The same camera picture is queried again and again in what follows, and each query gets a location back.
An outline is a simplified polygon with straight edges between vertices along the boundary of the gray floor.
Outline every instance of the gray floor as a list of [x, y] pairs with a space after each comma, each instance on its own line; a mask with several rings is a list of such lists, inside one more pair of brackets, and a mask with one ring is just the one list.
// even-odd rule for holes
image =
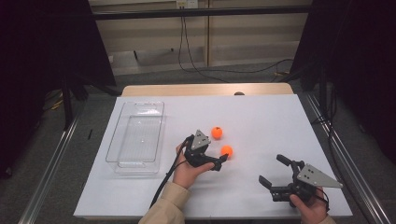
[[[139, 58], [136, 66], [141, 71], [144, 57]], [[269, 63], [254, 63], [244, 65], [230, 65], [217, 67], [218, 69], [233, 69], [238, 71], [262, 70]], [[208, 72], [185, 72], [180, 69], [174, 70], [178, 64], [173, 61], [159, 71], [136, 73], [133, 75], [116, 76], [118, 90], [124, 86], [135, 84], [176, 84], [176, 83], [219, 83], [217, 79], [227, 82], [271, 82], [279, 80], [274, 75], [278, 72], [288, 71], [291, 62], [284, 62], [277, 68], [273, 67], [258, 73], [228, 73]], [[307, 100], [308, 94], [318, 94], [315, 88], [311, 92], [302, 92], [299, 80], [290, 83], [295, 93], [301, 99], [305, 112], [310, 120], [315, 115]], [[87, 221], [73, 217], [78, 198], [82, 192], [84, 183], [91, 170], [96, 151], [106, 129], [107, 120], [111, 114], [115, 97], [111, 97], [93, 87], [87, 87], [90, 93], [89, 100], [84, 104], [74, 101], [74, 108], [82, 109], [81, 117], [74, 131], [73, 137], [62, 155], [62, 162], [57, 167], [56, 176], [50, 183], [50, 188], [45, 192], [44, 201], [40, 203], [34, 223], [131, 223], [130, 221]], [[51, 106], [56, 98], [47, 101], [46, 107]], [[338, 100], [338, 112], [333, 121], [334, 129], [339, 134], [345, 148], [353, 161], [359, 167], [364, 179], [367, 181], [375, 196], [383, 206], [390, 220], [396, 220], [396, 169], [380, 151], [373, 137], [361, 130], [359, 121], [353, 113], [344, 105], [342, 98]], [[14, 176], [7, 180], [0, 180], [0, 223], [18, 223], [32, 195], [35, 193], [37, 184], [46, 171], [47, 165], [52, 158], [54, 149], [57, 148], [62, 137], [64, 127], [64, 112], [60, 106], [56, 110], [48, 110], [43, 114], [40, 124], [30, 139], [28, 146], [20, 159], [13, 167]], [[323, 147], [325, 155], [334, 168], [334, 172], [345, 178], [349, 186], [343, 188], [346, 199], [352, 209], [353, 217], [336, 218], [337, 223], [367, 223], [363, 214], [370, 223], [375, 223], [371, 213], [366, 207], [366, 202], [354, 187], [353, 178], [349, 176], [346, 168], [337, 158], [332, 159], [329, 150], [327, 135], [321, 125], [313, 125], [318, 140]], [[335, 169], [335, 164], [340, 167], [340, 172]], [[187, 221], [187, 223], [299, 223], [298, 220], [212, 220], [212, 221]]]

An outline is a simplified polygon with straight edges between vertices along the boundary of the person's left hand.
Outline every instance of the person's left hand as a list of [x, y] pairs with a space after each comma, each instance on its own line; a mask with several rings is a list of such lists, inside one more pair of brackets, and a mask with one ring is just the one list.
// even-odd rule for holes
[[[182, 150], [180, 148], [181, 148], [181, 144], [177, 146], [176, 154], [180, 150]], [[183, 152], [180, 153], [180, 156], [177, 159], [176, 165], [178, 164], [180, 165], [176, 168], [174, 172], [173, 182], [185, 189], [188, 189], [189, 187], [192, 186], [198, 175], [212, 169], [215, 166], [213, 162], [208, 162], [202, 166], [193, 167], [186, 161]]]

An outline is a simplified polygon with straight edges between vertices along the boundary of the transparent bin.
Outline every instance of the transparent bin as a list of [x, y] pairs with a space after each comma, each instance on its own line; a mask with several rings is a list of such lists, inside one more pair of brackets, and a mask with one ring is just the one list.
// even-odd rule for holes
[[106, 161], [116, 173], [153, 175], [159, 170], [163, 102], [122, 106]]

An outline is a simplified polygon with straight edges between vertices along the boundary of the table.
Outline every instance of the table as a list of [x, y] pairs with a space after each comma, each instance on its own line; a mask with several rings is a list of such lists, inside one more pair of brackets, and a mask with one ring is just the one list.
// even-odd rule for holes
[[[125, 88], [114, 106], [74, 215], [87, 219], [142, 217], [173, 162], [175, 146], [196, 129], [209, 134], [211, 127], [219, 125], [224, 136], [212, 141], [206, 154], [217, 157], [219, 148], [229, 144], [234, 148], [234, 156], [223, 164], [220, 172], [208, 172], [197, 179], [184, 209], [186, 218], [299, 217], [298, 211], [288, 203], [272, 202], [269, 190], [258, 182], [259, 175], [274, 186], [291, 182], [291, 169], [278, 162], [276, 154], [303, 160], [331, 177], [334, 175], [298, 97], [292, 94], [288, 84], [279, 88], [285, 94], [276, 90], [276, 84], [258, 83]], [[236, 91], [242, 91], [245, 96], [228, 95]], [[124, 102], [130, 101], [165, 104], [160, 171], [148, 178], [115, 175], [105, 162], [120, 109]], [[340, 189], [325, 191], [330, 197], [330, 215], [352, 215]]]

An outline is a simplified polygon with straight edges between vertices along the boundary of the ball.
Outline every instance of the ball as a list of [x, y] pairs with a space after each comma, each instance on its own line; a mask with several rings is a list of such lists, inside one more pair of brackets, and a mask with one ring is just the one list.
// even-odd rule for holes
[[228, 145], [222, 147], [221, 148], [221, 156], [225, 155], [225, 154], [228, 154], [228, 159], [230, 159], [231, 156], [233, 155], [233, 148]]
[[218, 126], [214, 127], [214, 128], [212, 129], [212, 136], [213, 136], [215, 139], [220, 139], [221, 136], [222, 136], [222, 129], [221, 129], [220, 127], [218, 127]]

